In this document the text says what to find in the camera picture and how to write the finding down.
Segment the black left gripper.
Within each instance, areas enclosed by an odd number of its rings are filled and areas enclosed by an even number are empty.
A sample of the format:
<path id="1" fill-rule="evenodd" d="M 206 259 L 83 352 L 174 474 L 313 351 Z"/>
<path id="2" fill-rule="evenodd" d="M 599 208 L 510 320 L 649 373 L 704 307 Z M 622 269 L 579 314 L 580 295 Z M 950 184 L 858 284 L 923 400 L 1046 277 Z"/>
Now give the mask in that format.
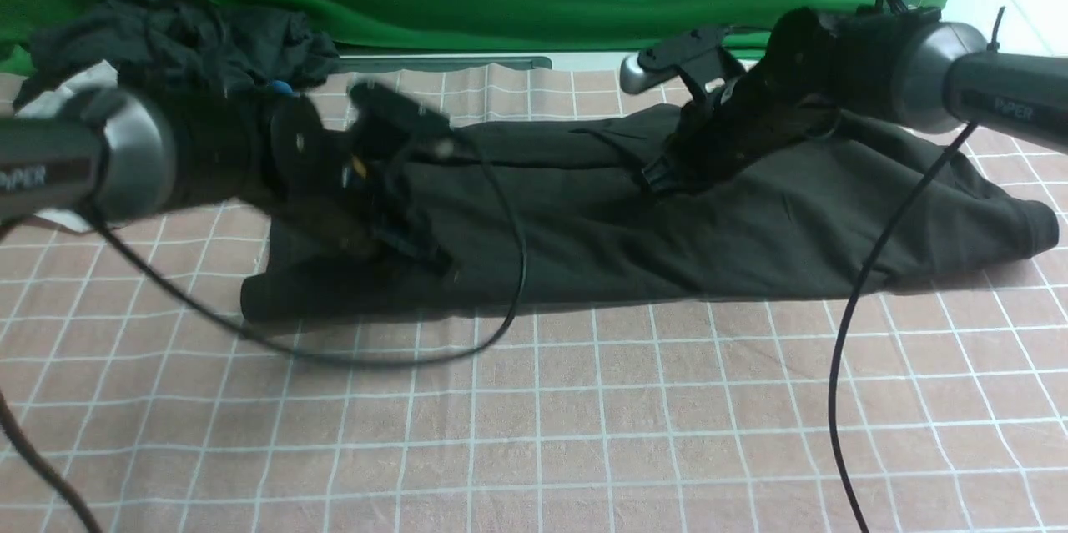
<path id="1" fill-rule="evenodd" d="M 386 108 L 363 108 L 345 130 L 326 128 L 305 97 L 274 108 L 274 218 L 327 250 L 359 262 L 397 257 L 428 271 L 455 260 L 417 206 L 405 164 L 434 134 Z"/>

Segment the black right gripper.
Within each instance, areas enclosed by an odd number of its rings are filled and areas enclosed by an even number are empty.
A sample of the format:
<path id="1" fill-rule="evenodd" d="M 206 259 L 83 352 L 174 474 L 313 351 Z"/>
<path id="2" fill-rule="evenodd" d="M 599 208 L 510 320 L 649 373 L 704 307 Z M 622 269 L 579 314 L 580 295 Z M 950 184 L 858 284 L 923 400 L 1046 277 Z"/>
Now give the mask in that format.
<path id="1" fill-rule="evenodd" d="M 839 126 L 831 68 L 808 58 L 764 58 L 684 106 L 662 153 L 645 164 L 649 194 L 698 194 L 794 145 Z"/>

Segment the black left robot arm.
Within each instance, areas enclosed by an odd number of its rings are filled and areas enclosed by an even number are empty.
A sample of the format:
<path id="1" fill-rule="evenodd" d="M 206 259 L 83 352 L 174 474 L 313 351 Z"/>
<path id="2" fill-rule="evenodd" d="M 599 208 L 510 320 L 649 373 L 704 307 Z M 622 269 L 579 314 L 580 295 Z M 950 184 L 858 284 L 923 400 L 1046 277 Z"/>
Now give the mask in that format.
<path id="1" fill-rule="evenodd" d="M 49 117 L 4 117 L 3 221 L 44 209 L 126 223 L 237 199 L 355 258 L 397 254 L 446 275 L 454 260 L 404 175 L 449 142 L 449 120 L 374 80 L 348 92 L 344 131 L 307 96 L 96 87 Z"/>

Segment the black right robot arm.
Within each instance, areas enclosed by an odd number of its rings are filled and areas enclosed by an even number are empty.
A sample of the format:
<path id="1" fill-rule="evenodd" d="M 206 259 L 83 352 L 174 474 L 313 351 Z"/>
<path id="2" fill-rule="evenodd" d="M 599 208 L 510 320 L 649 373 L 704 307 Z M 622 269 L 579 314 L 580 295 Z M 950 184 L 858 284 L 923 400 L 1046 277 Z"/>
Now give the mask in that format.
<path id="1" fill-rule="evenodd" d="M 624 93 L 679 79 L 692 96 L 661 156 L 643 169 L 653 194 L 729 181 L 779 150 L 834 134 L 846 113 L 916 134 L 967 123 L 1065 152 L 1065 59 L 1002 53 L 937 7 L 797 7 L 779 18 L 751 67 L 723 46 L 733 32 L 708 25 L 622 62 Z"/>

